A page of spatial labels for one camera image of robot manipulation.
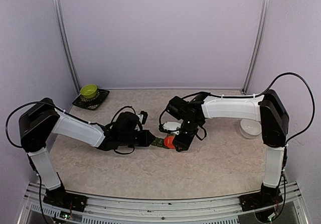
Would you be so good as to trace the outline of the green pill organizer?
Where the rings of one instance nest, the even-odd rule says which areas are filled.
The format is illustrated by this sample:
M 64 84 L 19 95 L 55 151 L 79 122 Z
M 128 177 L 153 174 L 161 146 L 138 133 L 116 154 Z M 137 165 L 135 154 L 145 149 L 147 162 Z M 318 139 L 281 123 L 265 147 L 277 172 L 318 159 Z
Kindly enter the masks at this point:
M 164 148 L 165 147 L 164 141 L 165 140 L 162 138 L 155 138 L 155 140 L 151 143 L 151 145 L 159 148 Z

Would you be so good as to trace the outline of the red pill bottle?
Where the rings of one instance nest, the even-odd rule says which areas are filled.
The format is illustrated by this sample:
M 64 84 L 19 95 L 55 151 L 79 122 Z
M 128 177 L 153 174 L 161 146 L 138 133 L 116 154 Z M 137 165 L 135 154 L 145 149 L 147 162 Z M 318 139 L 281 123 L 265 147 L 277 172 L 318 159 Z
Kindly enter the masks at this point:
M 175 146 L 173 145 L 174 136 L 168 136 L 164 138 L 164 147 L 168 149 L 175 149 Z

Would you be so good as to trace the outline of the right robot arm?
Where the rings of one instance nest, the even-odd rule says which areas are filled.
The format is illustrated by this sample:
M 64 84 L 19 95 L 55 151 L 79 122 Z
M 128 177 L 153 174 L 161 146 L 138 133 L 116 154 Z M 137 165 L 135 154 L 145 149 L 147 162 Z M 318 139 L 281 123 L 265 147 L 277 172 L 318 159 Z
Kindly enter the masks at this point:
M 262 206 L 269 205 L 279 195 L 289 141 L 307 131 L 312 121 L 298 134 L 289 137 L 289 114 L 271 86 L 253 95 L 215 95 L 201 91 L 188 97 L 175 96 L 169 101 L 164 111 L 177 122 L 160 122 L 159 130 L 174 134 L 174 149 L 182 152 L 189 149 L 194 138 L 203 140 L 198 131 L 204 129 L 206 120 L 239 119 L 260 124 L 266 160 L 261 190 L 256 200 Z

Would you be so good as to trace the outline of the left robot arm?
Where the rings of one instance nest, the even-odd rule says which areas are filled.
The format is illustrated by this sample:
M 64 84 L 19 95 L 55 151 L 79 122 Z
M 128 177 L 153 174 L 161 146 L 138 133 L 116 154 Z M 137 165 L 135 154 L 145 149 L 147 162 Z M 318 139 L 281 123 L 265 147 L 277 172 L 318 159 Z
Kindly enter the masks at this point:
M 31 161 L 39 179 L 50 192 L 50 197 L 59 206 L 70 202 L 70 194 L 63 190 L 46 147 L 51 134 L 62 135 L 101 151 L 114 151 L 120 146 L 131 149 L 149 147 L 156 139 L 143 125 L 147 112 L 136 114 L 124 106 L 113 116 L 110 123 L 101 125 L 76 117 L 54 105 L 50 98 L 30 103 L 31 108 L 23 113 L 19 120 L 20 145 Z

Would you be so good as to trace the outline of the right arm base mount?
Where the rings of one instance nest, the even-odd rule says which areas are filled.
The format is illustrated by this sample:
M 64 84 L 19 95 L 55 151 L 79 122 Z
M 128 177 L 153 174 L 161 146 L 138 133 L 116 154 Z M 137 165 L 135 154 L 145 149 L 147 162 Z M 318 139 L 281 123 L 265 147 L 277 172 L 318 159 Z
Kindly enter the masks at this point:
M 271 196 L 269 194 L 262 194 L 261 192 L 256 192 L 252 194 L 241 195 L 239 197 L 242 211 L 250 211 L 255 210 L 271 205 L 275 205 L 277 203 L 283 202 L 283 198 L 281 194 L 277 194 L 276 196 Z

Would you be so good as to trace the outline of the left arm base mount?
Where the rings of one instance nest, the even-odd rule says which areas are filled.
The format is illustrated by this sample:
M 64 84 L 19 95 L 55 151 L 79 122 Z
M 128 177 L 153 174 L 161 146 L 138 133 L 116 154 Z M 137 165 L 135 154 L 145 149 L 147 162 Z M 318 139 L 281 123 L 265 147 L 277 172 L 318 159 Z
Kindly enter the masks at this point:
M 87 197 L 84 195 L 68 192 L 64 193 L 63 195 L 46 194 L 43 202 L 45 204 L 50 204 L 52 206 L 68 209 L 71 211 L 84 212 L 87 203 Z

